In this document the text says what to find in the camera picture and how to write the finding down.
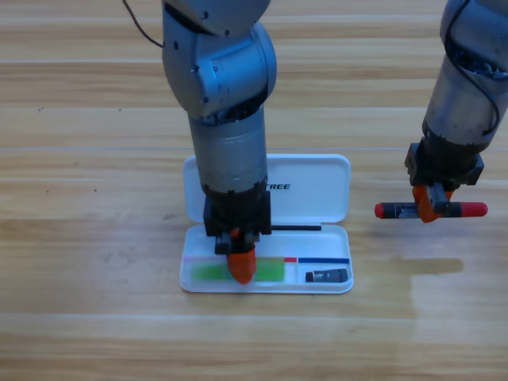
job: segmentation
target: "black line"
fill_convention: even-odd
[[[320,232],[320,225],[273,225],[271,230]]]

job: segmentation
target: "red marker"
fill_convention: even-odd
[[[443,218],[483,217],[489,208],[483,202],[451,202],[451,208],[443,213]],[[416,202],[383,202],[374,208],[377,218],[383,220],[398,218],[419,218]]]

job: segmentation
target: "blue line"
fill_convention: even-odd
[[[299,264],[349,264],[348,258],[298,258]]]

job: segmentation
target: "red marker cap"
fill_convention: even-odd
[[[374,208],[374,214],[377,218],[383,218],[384,217],[384,208],[383,204],[378,204]]]
[[[462,217],[483,217],[489,213],[487,204],[483,202],[461,202]]]

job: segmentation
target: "wooden table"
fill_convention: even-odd
[[[157,0],[131,0],[161,36]],[[274,0],[270,152],[352,163],[356,285],[188,294],[186,114],[120,0],[0,1],[0,379],[507,380],[508,125],[481,220],[380,221],[411,200],[445,0]]]

